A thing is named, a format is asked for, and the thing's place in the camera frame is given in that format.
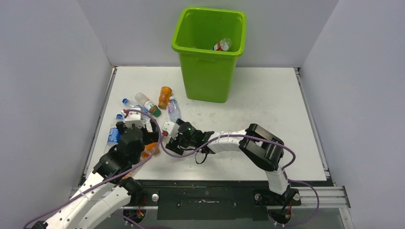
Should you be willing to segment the small orange label bottle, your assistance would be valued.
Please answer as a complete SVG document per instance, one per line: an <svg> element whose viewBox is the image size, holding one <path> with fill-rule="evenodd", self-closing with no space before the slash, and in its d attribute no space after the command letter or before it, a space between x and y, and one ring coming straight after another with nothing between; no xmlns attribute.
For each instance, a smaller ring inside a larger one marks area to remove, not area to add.
<svg viewBox="0 0 405 229"><path fill-rule="evenodd" d="M155 156L160 153L159 145L158 145L157 142L151 143L151 144L149 144L149 145L146 145L144 151L141 153L141 159L145 159L145 158L149 157L150 154L151 154L154 150L156 150L156 151L155 151L155 154L154 154Z"/></svg>

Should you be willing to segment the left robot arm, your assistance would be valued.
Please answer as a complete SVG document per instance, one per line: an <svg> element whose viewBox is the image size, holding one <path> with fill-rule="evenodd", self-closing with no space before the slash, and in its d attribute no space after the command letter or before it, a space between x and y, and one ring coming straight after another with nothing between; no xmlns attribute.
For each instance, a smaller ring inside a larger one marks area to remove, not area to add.
<svg viewBox="0 0 405 229"><path fill-rule="evenodd" d="M118 208L141 202L142 186L130 173L151 159L141 159L141 153L146 145L162 142L160 128L155 119L151 120L151 132L128 121L120 125L123 133L118 144L100 158L75 194L50 210L48 219L36 217L25 229L29 225L34 229L93 229Z"/></svg>

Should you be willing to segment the crushed purple label clear bottle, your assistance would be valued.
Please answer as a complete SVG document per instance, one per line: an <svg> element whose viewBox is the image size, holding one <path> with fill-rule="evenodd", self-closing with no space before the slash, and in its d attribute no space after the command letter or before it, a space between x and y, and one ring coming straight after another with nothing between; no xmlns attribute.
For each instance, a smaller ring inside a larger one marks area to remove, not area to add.
<svg viewBox="0 0 405 229"><path fill-rule="evenodd" d="M168 114L171 122L175 123L178 119L181 119L181 111L178 102L174 96L170 96L169 98Z"/></svg>

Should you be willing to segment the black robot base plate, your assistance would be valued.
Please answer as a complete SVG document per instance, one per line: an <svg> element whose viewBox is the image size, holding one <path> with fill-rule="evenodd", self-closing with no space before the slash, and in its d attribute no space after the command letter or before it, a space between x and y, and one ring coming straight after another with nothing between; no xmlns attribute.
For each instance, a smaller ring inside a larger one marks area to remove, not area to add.
<svg viewBox="0 0 405 229"><path fill-rule="evenodd" d="M267 220L268 212L290 213L300 206L299 191L281 196L266 181L141 180L141 191L123 214L140 223L157 211L158 220Z"/></svg>

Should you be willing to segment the red label bottle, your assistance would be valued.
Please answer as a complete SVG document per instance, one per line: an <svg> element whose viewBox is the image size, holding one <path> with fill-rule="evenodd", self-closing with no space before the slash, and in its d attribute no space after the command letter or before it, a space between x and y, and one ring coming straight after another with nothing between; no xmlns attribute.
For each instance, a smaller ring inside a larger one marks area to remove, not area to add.
<svg viewBox="0 0 405 229"><path fill-rule="evenodd" d="M212 51L228 51L232 47L232 41L229 38L223 38L216 43L211 50Z"/></svg>

